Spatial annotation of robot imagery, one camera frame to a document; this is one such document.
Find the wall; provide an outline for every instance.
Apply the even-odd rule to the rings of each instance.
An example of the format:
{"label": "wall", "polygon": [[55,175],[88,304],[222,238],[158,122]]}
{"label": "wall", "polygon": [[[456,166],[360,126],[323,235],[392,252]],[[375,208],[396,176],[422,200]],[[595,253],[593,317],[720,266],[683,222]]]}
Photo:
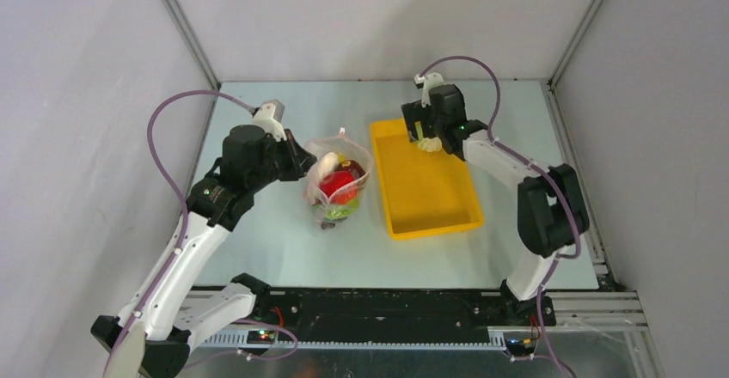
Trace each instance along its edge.
{"label": "wall", "polygon": [[726,376],[729,0],[608,0],[558,86],[669,377]]}
{"label": "wall", "polygon": [[[101,376],[89,328],[132,296],[178,213],[144,139],[206,86],[159,0],[0,0],[0,376]],[[187,183],[207,100],[163,113]]]}
{"label": "wall", "polygon": [[[590,0],[180,0],[224,81],[407,80],[469,54],[548,77]],[[484,78],[449,64],[455,78]]]}

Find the yellow tray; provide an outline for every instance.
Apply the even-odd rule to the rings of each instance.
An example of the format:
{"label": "yellow tray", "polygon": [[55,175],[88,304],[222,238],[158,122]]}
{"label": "yellow tray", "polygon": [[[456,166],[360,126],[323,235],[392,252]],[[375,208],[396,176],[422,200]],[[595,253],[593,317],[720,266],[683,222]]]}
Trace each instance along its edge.
{"label": "yellow tray", "polygon": [[418,149],[407,138],[404,119],[375,122],[370,134],[393,239],[463,232],[483,225],[465,162],[443,150]]}

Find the light blue table surface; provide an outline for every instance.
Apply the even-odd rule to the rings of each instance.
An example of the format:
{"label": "light blue table surface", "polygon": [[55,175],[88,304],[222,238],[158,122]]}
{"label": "light blue table surface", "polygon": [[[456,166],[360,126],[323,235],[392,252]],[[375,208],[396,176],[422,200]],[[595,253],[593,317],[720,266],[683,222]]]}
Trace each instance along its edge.
{"label": "light blue table surface", "polygon": [[[455,84],[466,97],[470,119],[488,121],[492,82]],[[538,81],[502,82],[495,134],[526,156],[561,163],[560,150]],[[299,143],[333,136],[340,127],[372,149],[372,122],[401,117],[400,105],[416,101],[412,82],[227,82],[222,92],[259,106],[278,99],[284,127]],[[250,122],[237,105],[219,99],[200,153],[199,180],[221,154],[231,128]],[[197,285],[226,284],[247,272],[276,286],[357,288],[498,288],[516,264],[516,195],[479,168],[470,167],[486,219],[480,229],[410,241],[393,241],[384,221],[377,169],[357,213],[336,229],[314,225],[303,200],[303,181],[275,182],[255,196],[255,206],[213,254]],[[552,289],[596,289],[587,247],[579,259],[561,262]]]}

